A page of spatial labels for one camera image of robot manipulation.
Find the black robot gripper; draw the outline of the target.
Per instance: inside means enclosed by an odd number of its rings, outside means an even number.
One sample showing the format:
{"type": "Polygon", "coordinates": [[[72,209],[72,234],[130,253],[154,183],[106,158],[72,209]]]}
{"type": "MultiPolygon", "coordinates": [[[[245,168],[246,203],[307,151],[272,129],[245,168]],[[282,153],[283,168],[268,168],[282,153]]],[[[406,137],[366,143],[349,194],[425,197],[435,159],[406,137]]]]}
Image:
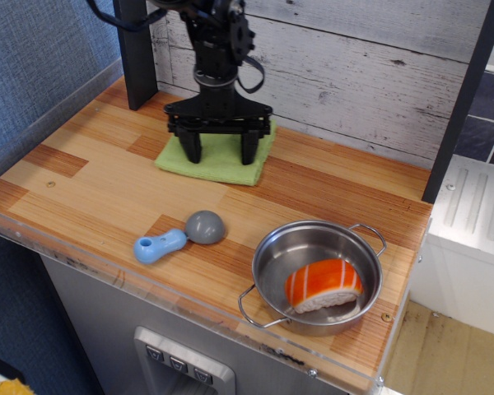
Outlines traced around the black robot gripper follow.
{"type": "Polygon", "coordinates": [[[241,134],[242,164],[251,165],[259,137],[271,132],[272,108],[245,98],[233,84],[201,86],[195,97],[168,104],[164,111],[169,131],[178,137],[194,164],[201,161],[201,134],[241,134]]]}

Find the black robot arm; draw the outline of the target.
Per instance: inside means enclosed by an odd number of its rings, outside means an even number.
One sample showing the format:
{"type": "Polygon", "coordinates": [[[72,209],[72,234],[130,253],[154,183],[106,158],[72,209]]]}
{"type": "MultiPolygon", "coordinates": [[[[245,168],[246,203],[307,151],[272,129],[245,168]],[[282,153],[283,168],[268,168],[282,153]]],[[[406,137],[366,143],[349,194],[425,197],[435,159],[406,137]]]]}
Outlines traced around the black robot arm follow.
{"type": "Polygon", "coordinates": [[[272,108],[241,96],[238,70],[247,63],[259,72],[263,66],[249,56],[255,33],[249,28],[243,1],[156,1],[156,10],[138,21],[123,21],[88,3],[103,22],[128,32],[140,32],[169,11],[179,13],[195,52],[193,78],[199,93],[165,107],[168,129],[177,136],[188,160],[202,156],[200,136],[236,134],[241,140],[243,164],[254,162],[259,140],[270,133],[272,108]]]}

